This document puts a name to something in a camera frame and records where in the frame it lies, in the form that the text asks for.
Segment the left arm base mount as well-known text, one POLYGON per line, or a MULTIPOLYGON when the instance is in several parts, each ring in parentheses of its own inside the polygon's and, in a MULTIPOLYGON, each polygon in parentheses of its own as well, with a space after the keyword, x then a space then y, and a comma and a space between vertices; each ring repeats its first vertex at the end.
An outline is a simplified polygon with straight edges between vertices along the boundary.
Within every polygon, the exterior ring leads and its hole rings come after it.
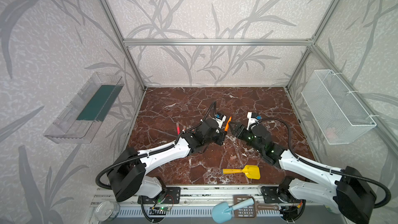
POLYGON ((160 194, 154 198, 146 196, 140 196, 138 198, 138 204, 178 204, 181 196, 180 187, 166 187, 160 194))

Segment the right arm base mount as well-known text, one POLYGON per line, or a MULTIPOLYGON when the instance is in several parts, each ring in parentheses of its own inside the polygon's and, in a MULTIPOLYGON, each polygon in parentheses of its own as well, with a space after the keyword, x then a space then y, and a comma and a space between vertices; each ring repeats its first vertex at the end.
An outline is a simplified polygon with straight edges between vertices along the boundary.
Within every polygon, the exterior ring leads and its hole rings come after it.
POLYGON ((290 192, 290 183, 294 180, 291 176, 286 176, 283 182, 276 186, 262 186, 261 195, 263 196, 265 203, 287 203, 296 204, 300 203, 301 200, 295 198, 290 192))

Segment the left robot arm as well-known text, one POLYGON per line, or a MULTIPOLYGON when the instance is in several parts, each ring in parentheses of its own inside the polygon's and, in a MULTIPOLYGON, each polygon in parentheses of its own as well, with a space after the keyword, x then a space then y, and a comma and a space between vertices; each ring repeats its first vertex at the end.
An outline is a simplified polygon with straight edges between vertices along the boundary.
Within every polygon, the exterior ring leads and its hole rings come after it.
POLYGON ((168 189, 160 178, 150 177, 148 173, 171 161, 204 152, 211 143, 223 145, 227 134, 222 129, 225 121, 224 115, 217 114, 181 132, 175 141, 139 151, 128 148, 112 165, 99 172, 95 183, 112 190, 117 202, 139 196, 159 203, 167 196, 168 189))

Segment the orange marker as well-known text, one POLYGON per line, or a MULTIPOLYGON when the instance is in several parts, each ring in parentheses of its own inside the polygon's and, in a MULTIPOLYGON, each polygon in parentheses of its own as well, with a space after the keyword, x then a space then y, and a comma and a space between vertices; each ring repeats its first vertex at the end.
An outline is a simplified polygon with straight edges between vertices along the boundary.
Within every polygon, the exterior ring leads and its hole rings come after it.
POLYGON ((230 118, 228 119, 228 121, 227 121, 226 127, 225 127, 225 129, 224 129, 225 132, 228 132, 229 127, 230 127, 230 122, 231 122, 231 120, 232 120, 232 117, 230 117, 230 118))

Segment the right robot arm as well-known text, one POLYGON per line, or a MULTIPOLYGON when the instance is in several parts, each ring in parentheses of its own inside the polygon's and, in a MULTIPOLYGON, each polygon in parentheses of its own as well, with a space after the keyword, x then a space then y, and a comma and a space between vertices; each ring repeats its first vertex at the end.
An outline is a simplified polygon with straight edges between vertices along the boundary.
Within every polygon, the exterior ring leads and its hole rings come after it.
POLYGON ((229 126, 232 135, 258 151, 267 164, 310 180, 292 179, 288 184, 289 194, 298 200, 321 203, 355 224, 369 223, 373 209, 381 208, 391 200, 392 194, 387 186, 363 177, 353 167, 330 167, 294 153, 288 124, 285 125, 288 148, 273 142, 270 132, 260 122, 247 127, 231 122, 229 126))

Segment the pink marker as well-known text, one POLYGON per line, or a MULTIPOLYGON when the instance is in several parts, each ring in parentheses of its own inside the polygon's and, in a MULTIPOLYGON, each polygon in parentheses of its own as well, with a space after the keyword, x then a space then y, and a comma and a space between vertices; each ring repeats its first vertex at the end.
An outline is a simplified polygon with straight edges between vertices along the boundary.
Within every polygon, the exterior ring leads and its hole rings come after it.
POLYGON ((176 129, 177 129, 177 134, 179 135, 179 134, 180 134, 180 126, 179 126, 179 123, 176 123, 176 129))

